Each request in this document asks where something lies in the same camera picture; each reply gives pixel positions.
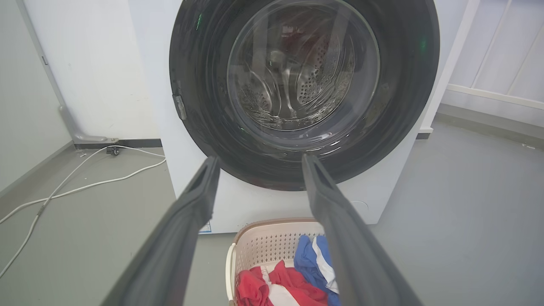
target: baseboard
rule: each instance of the baseboard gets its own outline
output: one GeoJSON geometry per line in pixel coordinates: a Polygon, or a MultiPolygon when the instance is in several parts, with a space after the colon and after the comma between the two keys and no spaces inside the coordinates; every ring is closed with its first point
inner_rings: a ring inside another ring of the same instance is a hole
{"type": "MultiPolygon", "coordinates": [[[[118,142],[114,143],[118,145],[129,146],[131,148],[162,148],[163,144],[159,138],[151,139],[119,139],[118,142]]],[[[75,144],[77,150],[91,150],[91,149],[101,149],[112,144],[75,144]]]]}
{"type": "Polygon", "coordinates": [[[52,160],[54,157],[59,155],[65,150],[72,150],[73,151],[73,142],[70,141],[69,143],[63,145],[60,149],[55,151],[55,153],[49,155],[48,158],[44,159],[42,162],[34,166],[34,168],[27,171],[25,174],[23,174],[20,178],[15,180],[13,183],[9,184],[6,188],[3,190],[0,190],[0,198],[6,195],[8,192],[10,192],[15,186],[19,185],[22,181],[26,180],[29,176],[31,176],[36,170],[40,169],[44,164],[48,163],[50,160],[52,160]]]}
{"type": "Polygon", "coordinates": [[[531,149],[544,150],[544,139],[529,136],[526,134],[506,130],[504,128],[486,125],[480,122],[471,121],[451,115],[436,113],[434,122],[441,122],[447,125],[456,126],[478,134],[508,139],[520,143],[531,149]]]}
{"type": "Polygon", "coordinates": [[[418,133],[416,136],[416,140],[418,139],[429,139],[429,136],[431,133],[418,133]]]}
{"type": "Polygon", "coordinates": [[[448,105],[445,103],[440,104],[437,113],[485,124],[487,126],[497,127],[502,130],[508,130],[519,134],[544,139],[544,127],[541,126],[527,124],[486,113],[480,113],[471,109],[448,105]]]}

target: front-loading washing machine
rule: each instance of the front-loading washing machine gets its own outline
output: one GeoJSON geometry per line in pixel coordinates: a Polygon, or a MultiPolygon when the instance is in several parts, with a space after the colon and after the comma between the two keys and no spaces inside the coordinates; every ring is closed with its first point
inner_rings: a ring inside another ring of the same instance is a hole
{"type": "Polygon", "coordinates": [[[202,232],[312,216],[316,155],[367,224],[415,141],[440,39],[432,0],[131,0],[176,196],[224,170],[202,232]]]}

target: plastic laundry basket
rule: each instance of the plastic laundry basket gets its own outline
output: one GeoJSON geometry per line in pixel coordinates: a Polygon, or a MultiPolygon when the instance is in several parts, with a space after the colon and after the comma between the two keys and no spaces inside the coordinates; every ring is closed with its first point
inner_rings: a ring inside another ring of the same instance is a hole
{"type": "Polygon", "coordinates": [[[236,305],[235,294],[240,271],[255,266],[265,266],[272,271],[280,260],[285,262],[286,267],[293,267],[301,235],[313,239],[317,235],[325,235],[325,230],[312,218],[260,221],[240,230],[227,253],[225,283],[228,304],[236,305]]]}

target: power cord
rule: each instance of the power cord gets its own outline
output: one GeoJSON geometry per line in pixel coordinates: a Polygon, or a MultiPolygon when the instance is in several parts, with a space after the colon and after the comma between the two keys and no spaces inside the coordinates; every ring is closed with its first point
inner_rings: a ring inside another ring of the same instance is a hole
{"type": "Polygon", "coordinates": [[[121,180],[124,180],[124,179],[128,179],[130,178],[131,176],[133,175],[136,175],[144,170],[147,170],[147,169],[151,169],[151,168],[154,168],[156,166],[159,166],[161,164],[163,164],[165,161],[166,161],[166,158],[163,159],[161,162],[159,163],[156,163],[154,165],[151,165],[151,166],[147,166],[145,168],[141,168],[140,170],[134,172],[134,173],[131,173],[127,176],[124,176],[122,178],[118,178],[118,179],[112,179],[112,180],[107,180],[107,181],[102,181],[102,182],[98,182],[98,183],[93,183],[93,184],[90,184],[90,185],[87,185],[87,186],[83,186],[83,187],[80,187],[80,188],[76,188],[74,190],[70,190],[68,192],[65,192],[65,193],[62,193],[62,194],[59,194],[59,195],[55,195],[57,193],[57,191],[59,191],[59,189],[64,185],[64,183],[72,176],[72,174],[74,174],[77,169],[79,169],[86,161],[88,161],[91,157],[95,156],[96,154],[98,154],[99,152],[107,149],[107,148],[125,148],[125,149],[131,149],[131,150],[136,150],[136,151],[140,151],[140,152],[143,152],[143,153],[147,153],[147,154],[151,154],[151,155],[155,155],[155,156],[160,156],[160,157],[164,157],[164,155],[160,155],[160,154],[155,154],[155,153],[151,153],[151,152],[147,152],[147,151],[144,151],[144,150],[140,150],[140,149],[136,149],[136,148],[130,148],[128,146],[123,146],[123,145],[110,145],[110,146],[107,146],[107,147],[104,147],[104,148],[101,148],[99,149],[98,151],[94,152],[93,154],[91,154],[89,157],[87,157],[81,164],[79,164],[79,166],[77,166],[63,181],[62,183],[60,183],[60,185],[55,188],[55,190],[53,191],[53,193],[51,193],[51,195],[48,197],[48,198],[44,198],[44,199],[39,199],[39,200],[36,200],[36,201],[32,201],[32,202],[28,202],[28,203],[25,203],[23,205],[20,205],[19,207],[17,207],[16,209],[14,209],[11,213],[9,213],[7,216],[5,216],[2,220],[0,220],[0,224],[4,221],[6,221],[9,217],[13,216],[17,211],[27,207],[27,206],[30,206],[30,205],[33,205],[33,204],[36,204],[36,203],[39,203],[39,202],[42,202],[42,201],[45,201],[45,203],[43,203],[41,205],[41,208],[40,210],[38,211],[38,214],[36,215],[36,217],[34,217],[34,221],[32,222],[32,225],[30,226],[30,230],[28,231],[28,235],[27,237],[24,239],[23,241],[23,244],[21,245],[21,247],[19,248],[19,250],[17,250],[17,253],[15,253],[15,255],[11,258],[11,260],[8,262],[8,264],[6,265],[6,267],[2,270],[2,272],[0,272],[0,278],[4,275],[4,273],[8,270],[8,268],[11,266],[11,264],[15,261],[15,259],[17,258],[17,256],[19,256],[19,254],[21,253],[21,251],[23,250],[24,246],[27,244],[28,242],[28,239],[30,238],[30,235],[32,234],[32,232],[34,231],[34,226],[36,225],[36,222],[38,221],[38,218],[41,216],[41,214],[44,212],[45,208],[47,207],[47,205],[49,204],[49,202],[51,201],[51,199],[56,199],[56,198],[60,198],[60,197],[63,197],[65,195],[68,195],[68,194],[71,194],[71,193],[74,193],[74,192],[78,192],[80,190],[83,190],[83,189],[87,189],[87,188],[90,188],[90,187],[93,187],[93,186],[98,186],[98,185],[101,185],[101,184],[105,184],[105,183],[110,183],[110,182],[117,182],[117,181],[121,181],[121,180]]]}

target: washing machine door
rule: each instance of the washing machine door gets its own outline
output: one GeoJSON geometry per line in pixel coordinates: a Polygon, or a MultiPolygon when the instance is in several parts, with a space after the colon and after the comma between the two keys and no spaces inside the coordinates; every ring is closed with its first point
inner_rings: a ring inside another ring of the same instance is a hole
{"type": "Polygon", "coordinates": [[[337,183],[387,156],[421,115],[438,53],[432,0],[184,0],[170,78],[206,155],[296,191],[304,153],[337,183]]]}

